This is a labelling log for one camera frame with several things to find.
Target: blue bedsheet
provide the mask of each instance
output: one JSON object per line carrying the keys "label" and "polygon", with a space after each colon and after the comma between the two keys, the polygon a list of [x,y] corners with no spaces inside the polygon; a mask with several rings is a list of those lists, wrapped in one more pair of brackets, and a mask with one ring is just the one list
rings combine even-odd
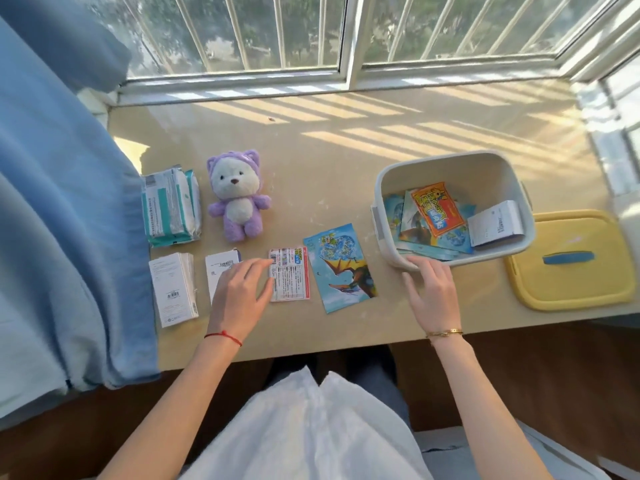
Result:
{"label": "blue bedsheet", "polygon": [[0,419],[158,374],[140,177],[69,89],[114,89],[129,55],[78,9],[0,0]]}

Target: hand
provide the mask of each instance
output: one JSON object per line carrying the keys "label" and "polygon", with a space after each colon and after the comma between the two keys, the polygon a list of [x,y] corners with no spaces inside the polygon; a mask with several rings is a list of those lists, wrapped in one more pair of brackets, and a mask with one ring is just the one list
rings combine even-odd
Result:
{"label": "hand", "polygon": [[461,328],[458,294],[451,268],[435,259],[418,256],[405,258],[418,266],[424,279],[424,293],[420,296],[411,275],[402,274],[404,285],[409,292],[409,304],[422,329],[430,332]]}
{"label": "hand", "polygon": [[213,296],[207,333],[226,330],[244,342],[271,300],[273,278],[267,280],[259,298],[256,291],[260,275],[272,262],[271,259],[249,259],[222,273]]}

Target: purple plush toy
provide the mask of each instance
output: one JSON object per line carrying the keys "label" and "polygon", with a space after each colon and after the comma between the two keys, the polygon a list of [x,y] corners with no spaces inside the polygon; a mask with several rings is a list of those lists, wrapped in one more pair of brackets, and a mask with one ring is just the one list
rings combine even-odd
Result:
{"label": "purple plush toy", "polygon": [[220,199],[209,206],[209,215],[224,216],[225,237],[231,242],[262,232],[260,210],[270,208],[271,199],[258,195],[262,187],[259,167],[260,156],[254,150],[228,152],[207,160],[211,188]]}

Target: gold bracelet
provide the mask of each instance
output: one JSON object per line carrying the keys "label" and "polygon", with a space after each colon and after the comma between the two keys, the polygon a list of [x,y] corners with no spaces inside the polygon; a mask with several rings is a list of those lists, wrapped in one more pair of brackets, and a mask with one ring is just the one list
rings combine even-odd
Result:
{"label": "gold bracelet", "polygon": [[427,338],[430,338],[430,337],[448,337],[452,333],[459,333],[460,335],[462,335],[462,330],[460,328],[452,328],[450,330],[444,330],[444,331],[428,331],[427,332]]}

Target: red string bracelet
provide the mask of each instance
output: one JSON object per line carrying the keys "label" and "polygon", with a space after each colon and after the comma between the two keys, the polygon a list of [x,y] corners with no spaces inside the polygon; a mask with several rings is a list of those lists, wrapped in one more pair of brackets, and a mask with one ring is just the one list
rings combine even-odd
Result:
{"label": "red string bracelet", "polygon": [[216,333],[208,333],[204,336],[204,338],[206,339],[207,337],[211,337],[212,335],[220,335],[222,337],[226,337],[228,339],[233,340],[236,344],[242,347],[242,342],[236,339],[235,337],[232,337],[231,335],[229,335],[226,330],[223,330],[221,332],[216,332]]}

